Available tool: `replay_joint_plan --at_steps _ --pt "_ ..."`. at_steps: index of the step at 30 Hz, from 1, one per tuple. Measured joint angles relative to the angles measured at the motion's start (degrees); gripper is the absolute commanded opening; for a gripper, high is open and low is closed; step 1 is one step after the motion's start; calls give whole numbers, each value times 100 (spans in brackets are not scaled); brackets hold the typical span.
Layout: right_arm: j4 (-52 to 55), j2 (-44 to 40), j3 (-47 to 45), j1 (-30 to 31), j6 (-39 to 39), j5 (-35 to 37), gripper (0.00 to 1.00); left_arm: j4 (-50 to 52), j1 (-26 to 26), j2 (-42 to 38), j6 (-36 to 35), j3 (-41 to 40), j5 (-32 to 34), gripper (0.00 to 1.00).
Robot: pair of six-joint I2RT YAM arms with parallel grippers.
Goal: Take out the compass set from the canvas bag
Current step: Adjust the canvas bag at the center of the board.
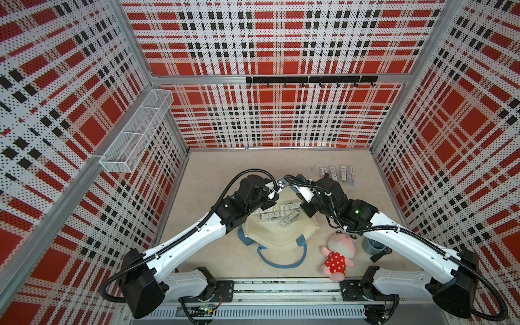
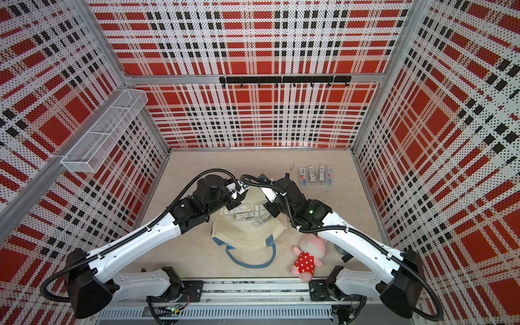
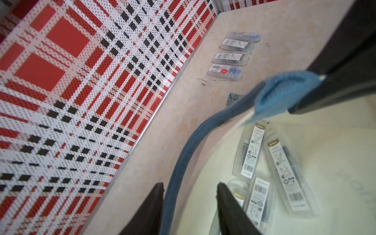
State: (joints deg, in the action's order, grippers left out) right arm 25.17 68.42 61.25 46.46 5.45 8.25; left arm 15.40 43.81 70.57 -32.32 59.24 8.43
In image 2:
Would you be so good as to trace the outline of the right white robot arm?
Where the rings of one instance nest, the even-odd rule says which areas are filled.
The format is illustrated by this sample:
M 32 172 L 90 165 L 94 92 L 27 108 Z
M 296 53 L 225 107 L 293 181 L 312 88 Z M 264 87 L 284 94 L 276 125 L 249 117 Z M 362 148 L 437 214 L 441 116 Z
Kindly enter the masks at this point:
M 346 269 L 332 272 L 334 290 L 344 295 L 378 297 L 402 318 L 418 315 L 433 322 L 443 320 L 440 298 L 425 280 L 424 263 L 417 252 L 400 251 L 371 238 L 327 204 L 307 199 L 287 175 L 276 181 L 261 175 L 260 184 L 271 214 L 285 214 L 298 232 L 340 247 L 370 270 L 361 278 Z

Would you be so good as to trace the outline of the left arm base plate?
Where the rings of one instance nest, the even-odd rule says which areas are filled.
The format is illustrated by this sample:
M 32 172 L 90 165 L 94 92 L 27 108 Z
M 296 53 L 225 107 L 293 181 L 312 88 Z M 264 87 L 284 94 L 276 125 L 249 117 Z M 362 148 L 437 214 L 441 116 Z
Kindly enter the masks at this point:
M 175 303 L 198 303 L 203 293 L 204 282 L 202 280 L 183 281 L 177 290 L 178 296 L 171 300 Z

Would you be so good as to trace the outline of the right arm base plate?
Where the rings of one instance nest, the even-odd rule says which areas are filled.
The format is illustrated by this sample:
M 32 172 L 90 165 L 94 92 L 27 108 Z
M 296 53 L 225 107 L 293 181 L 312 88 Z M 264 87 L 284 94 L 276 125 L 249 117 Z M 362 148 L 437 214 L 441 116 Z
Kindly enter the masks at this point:
M 309 284 L 310 299 L 313 302 L 359 302 L 361 295 L 346 295 L 326 280 L 311 280 Z

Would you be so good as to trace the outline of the clear compass set case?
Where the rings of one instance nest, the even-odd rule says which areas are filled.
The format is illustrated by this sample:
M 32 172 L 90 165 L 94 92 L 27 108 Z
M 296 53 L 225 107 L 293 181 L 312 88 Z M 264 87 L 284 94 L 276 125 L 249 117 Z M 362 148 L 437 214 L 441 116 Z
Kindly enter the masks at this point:
M 326 166 L 320 165 L 318 168 L 318 181 L 320 183 L 325 183 L 326 180 Z
M 325 182 L 328 186 L 331 186 L 333 184 L 333 175 L 334 171 L 333 168 L 330 165 L 326 166 L 326 175 L 325 175 Z
M 317 178 L 316 178 L 316 168 L 315 166 L 308 166 L 308 184 L 310 186 L 315 186 L 317 184 Z
M 299 178 L 300 186 L 307 186 L 307 184 L 308 184 L 307 167 L 303 166 L 303 167 L 298 168 L 298 178 Z

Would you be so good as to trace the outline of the cream canvas tote bag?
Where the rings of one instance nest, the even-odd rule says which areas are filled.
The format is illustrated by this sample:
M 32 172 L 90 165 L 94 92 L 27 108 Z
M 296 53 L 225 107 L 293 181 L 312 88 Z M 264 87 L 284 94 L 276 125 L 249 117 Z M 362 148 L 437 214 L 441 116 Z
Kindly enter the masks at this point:
M 268 212 L 263 192 L 251 188 L 242 204 L 250 204 L 251 211 L 258 211 L 259 216 Z M 222 208 L 212 215 L 211 238 L 218 246 L 226 249 L 227 256 L 236 264 L 247 269 L 264 269 L 276 258 L 275 240 L 286 230 L 286 225 L 273 217 L 263 227 L 256 228 L 257 219 L 235 220 L 234 215 L 225 215 Z

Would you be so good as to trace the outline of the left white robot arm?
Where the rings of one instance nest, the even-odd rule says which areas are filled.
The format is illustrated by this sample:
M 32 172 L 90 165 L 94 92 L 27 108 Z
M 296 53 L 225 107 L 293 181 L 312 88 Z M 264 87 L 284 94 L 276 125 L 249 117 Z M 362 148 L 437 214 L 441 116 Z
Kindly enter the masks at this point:
M 233 175 L 224 179 L 224 173 L 223 169 L 200 173 L 159 216 L 126 236 L 89 252 L 74 250 L 67 257 L 66 267 L 41 283 L 41 296 L 70 303 L 78 319 L 103 310 L 122 289 L 114 277 L 124 267 L 162 243 L 208 222 L 211 214 L 221 208 L 233 209 L 242 203 L 248 187 Z

